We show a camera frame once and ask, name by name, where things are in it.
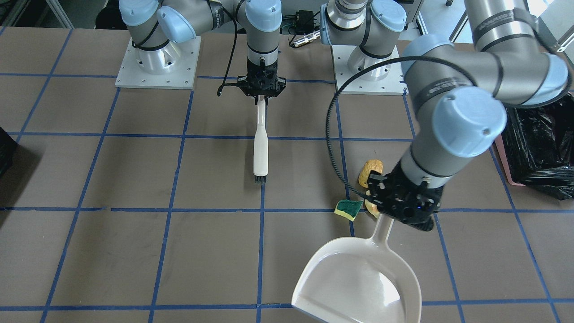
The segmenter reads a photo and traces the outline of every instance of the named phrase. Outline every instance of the metal connector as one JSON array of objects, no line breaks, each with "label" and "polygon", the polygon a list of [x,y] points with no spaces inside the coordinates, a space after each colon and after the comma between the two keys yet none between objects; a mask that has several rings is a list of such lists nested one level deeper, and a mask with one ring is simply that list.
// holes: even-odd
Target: metal connector
[{"label": "metal connector", "polygon": [[295,48],[299,48],[303,45],[307,45],[309,43],[314,42],[316,39],[321,38],[321,31],[317,30],[316,32],[307,34],[299,39],[297,39],[296,41],[293,42],[293,46]]}]

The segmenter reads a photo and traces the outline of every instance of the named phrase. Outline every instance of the blue joint cap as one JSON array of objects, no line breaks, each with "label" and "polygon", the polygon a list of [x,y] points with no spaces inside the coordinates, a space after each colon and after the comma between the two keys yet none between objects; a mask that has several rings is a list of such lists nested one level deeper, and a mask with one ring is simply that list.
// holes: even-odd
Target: blue joint cap
[{"label": "blue joint cap", "polygon": [[329,27],[327,26],[329,22],[327,22],[327,14],[326,14],[327,4],[321,5],[321,19],[320,23],[320,31],[321,31],[321,43],[324,45],[333,45],[331,43],[331,39],[329,38]]},{"label": "blue joint cap", "polygon": [[506,126],[506,110],[492,94],[475,86],[447,92],[432,114],[432,129],[449,153],[471,158],[486,151]]},{"label": "blue joint cap", "polygon": [[262,32],[273,32],[281,27],[281,0],[247,0],[247,20]]},{"label": "blue joint cap", "polygon": [[183,43],[197,37],[189,21],[172,7],[162,6],[157,10],[157,21],[167,38],[174,43]]},{"label": "blue joint cap", "polygon": [[[443,46],[443,45],[450,45],[454,47],[448,38],[440,34],[426,34],[422,35],[419,38],[414,39],[410,42],[410,44],[405,48],[402,52],[402,56],[422,56],[431,50]],[[406,75],[409,71],[410,67],[414,64],[414,60],[403,61],[402,65],[402,73]]]},{"label": "blue joint cap", "polygon": [[119,11],[126,25],[139,26],[156,13],[158,5],[157,0],[121,0]]},{"label": "blue joint cap", "polygon": [[399,33],[405,29],[406,11],[393,0],[374,0],[371,10],[375,18],[393,32]]},{"label": "blue joint cap", "polygon": [[558,56],[545,53],[548,56],[548,74],[536,93],[524,105],[546,102],[557,97],[568,79],[568,67]]}]

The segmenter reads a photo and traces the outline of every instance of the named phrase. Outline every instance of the white mounting plate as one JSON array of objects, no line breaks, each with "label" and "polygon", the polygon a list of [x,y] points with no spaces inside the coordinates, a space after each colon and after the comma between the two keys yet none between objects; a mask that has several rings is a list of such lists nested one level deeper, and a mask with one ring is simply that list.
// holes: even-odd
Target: white mounting plate
[{"label": "white mounting plate", "polygon": [[[351,71],[347,66],[349,56],[356,46],[332,46],[333,66],[335,68],[335,79],[337,80],[337,90],[358,71]],[[397,47],[393,49],[393,54],[388,59],[398,57]],[[379,81],[368,81],[361,78],[354,80],[344,90],[344,94],[373,94],[373,95],[403,95],[406,90],[402,77],[400,64],[392,64],[388,67],[389,74]]]},{"label": "white mounting plate", "polygon": [[177,44],[176,46],[183,53],[183,59],[177,62],[179,68],[168,74],[155,75],[146,73],[139,67],[139,56],[135,48],[131,46],[130,39],[115,80],[115,86],[133,89],[191,90],[195,81],[200,44],[201,37]]}]

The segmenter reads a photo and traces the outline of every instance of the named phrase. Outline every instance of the white brush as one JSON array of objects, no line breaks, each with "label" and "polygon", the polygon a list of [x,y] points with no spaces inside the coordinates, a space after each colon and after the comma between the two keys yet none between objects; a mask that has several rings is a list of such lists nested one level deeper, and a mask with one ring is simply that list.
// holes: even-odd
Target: white brush
[{"label": "white brush", "polygon": [[257,131],[253,145],[253,174],[255,182],[265,183],[269,172],[269,149],[267,146],[267,130],[265,129],[265,97],[260,95],[257,101]]}]

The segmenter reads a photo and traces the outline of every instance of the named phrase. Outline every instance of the green and yellow sponge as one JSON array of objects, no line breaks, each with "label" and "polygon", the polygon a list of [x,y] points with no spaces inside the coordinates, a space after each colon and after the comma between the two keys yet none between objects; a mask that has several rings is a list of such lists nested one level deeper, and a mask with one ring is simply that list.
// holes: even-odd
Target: green and yellow sponge
[{"label": "green and yellow sponge", "polygon": [[355,217],[359,214],[360,208],[363,206],[363,201],[350,201],[342,199],[335,207],[335,214],[338,214],[349,221],[355,221]]}]

